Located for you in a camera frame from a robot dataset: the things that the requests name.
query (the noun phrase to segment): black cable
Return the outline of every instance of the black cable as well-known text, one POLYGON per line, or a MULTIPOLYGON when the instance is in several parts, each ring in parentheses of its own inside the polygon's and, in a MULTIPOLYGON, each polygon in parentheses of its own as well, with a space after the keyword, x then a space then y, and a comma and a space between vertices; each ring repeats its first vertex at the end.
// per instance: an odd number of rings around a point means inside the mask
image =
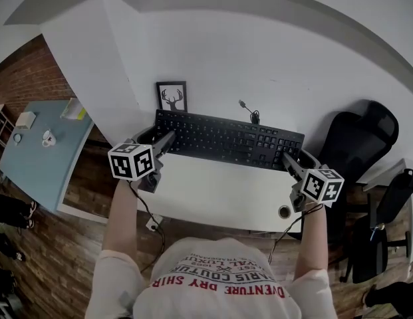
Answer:
POLYGON ((145 266, 142 270, 141 273, 143 273, 145 270, 149 269, 154 263, 156 263, 156 261, 160 258, 160 256, 164 253, 165 251, 165 244, 166 244, 166 238, 165 238, 165 232, 163 230, 163 228, 160 226, 159 222, 157 222, 157 220, 153 217, 153 214, 151 214, 146 202, 139 196, 139 194, 134 190, 134 188, 131 185, 131 182, 128 181, 129 187, 131 188, 132 193, 135 195, 135 197, 137 199, 139 199, 142 204, 145 206, 147 213, 149 214, 150 218, 153 220, 153 222, 155 222, 155 224, 157 224, 156 227, 156 231, 160 234, 160 236, 162 237, 162 246, 160 247, 160 250, 158 252, 158 254, 156 255, 156 257, 154 258, 154 260, 149 263, 147 266, 145 266))
POLYGON ((315 205, 313 208, 311 208, 310 210, 306 211, 305 213, 303 213, 300 217, 298 217, 296 220, 294 220, 290 226, 288 226, 286 228, 286 230, 283 232, 283 234, 278 238, 274 240, 274 246, 273 249, 270 252, 270 255, 268 256, 268 263, 271 264, 271 261, 273 260, 273 253, 275 250, 275 247, 277 246, 277 243, 280 242, 280 240, 285 237, 285 235, 291 230, 291 228, 293 227, 293 225, 297 222, 299 222, 300 220, 302 220, 303 218, 305 218, 307 215, 314 213, 315 211, 319 211, 320 209, 323 208, 323 204, 318 204, 315 205))
POLYGON ((259 111, 255 110, 254 112, 252 112, 251 110, 247 108, 246 103, 242 100, 239 100, 239 104, 242 108, 245 108, 247 111, 251 113, 251 123, 259 124, 259 111))

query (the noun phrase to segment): black keyboard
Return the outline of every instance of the black keyboard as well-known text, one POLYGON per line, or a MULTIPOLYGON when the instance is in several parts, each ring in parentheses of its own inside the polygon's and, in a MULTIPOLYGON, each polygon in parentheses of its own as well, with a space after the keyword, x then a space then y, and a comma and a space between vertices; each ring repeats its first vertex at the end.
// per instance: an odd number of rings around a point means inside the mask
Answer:
POLYGON ((156 111, 156 130, 157 138, 175 131, 171 154, 282 171, 283 152, 297 159, 304 141, 296 132, 165 110, 156 111))

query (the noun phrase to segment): white cup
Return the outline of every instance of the white cup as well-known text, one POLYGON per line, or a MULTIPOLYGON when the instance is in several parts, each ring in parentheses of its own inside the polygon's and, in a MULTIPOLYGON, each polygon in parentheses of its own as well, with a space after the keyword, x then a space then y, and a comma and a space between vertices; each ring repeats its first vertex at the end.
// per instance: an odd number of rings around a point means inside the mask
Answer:
POLYGON ((55 143, 57 142, 51 130, 47 130, 46 132, 44 132, 42 139, 43 139, 42 145, 44 147, 54 146, 55 143))

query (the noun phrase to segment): black mesh chair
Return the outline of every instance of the black mesh chair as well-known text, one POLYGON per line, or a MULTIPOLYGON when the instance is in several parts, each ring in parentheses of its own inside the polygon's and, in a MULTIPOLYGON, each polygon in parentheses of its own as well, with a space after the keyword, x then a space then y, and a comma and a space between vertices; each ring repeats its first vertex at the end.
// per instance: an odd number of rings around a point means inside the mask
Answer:
POLYGON ((367 205, 353 208, 353 211, 361 213, 364 213, 362 209, 366 209, 368 214, 354 224, 352 243, 346 249, 348 266, 345 276, 341 277, 341 282, 347 282, 351 269, 352 281, 355 284, 383 273, 388 263, 388 247, 406 246, 406 255, 410 256, 410 232, 406 232, 404 240, 388 242, 385 224, 393 222, 412 194, 413 170, 405 169, 392 180, 377 208, 370 194, 367 205))
POLYGON ((398 121, 383 105, 370 101, 363 116, 351 112, 336 115, 318 156, 345 178, 344 188, 332 208, 326 207, 329 243, 343 240, 346 220, 346 189, 380 158, 398 138, 398 121))

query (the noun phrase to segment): brick wall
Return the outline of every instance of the brick wall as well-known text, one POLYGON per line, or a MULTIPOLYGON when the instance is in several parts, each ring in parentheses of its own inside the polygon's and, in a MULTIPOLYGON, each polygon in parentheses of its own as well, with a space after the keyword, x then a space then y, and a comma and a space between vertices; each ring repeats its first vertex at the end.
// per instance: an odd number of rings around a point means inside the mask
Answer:
POLYGON ((28 102, 75 97, 42 35, 0 64, 0 104, 15 121, 28 102))

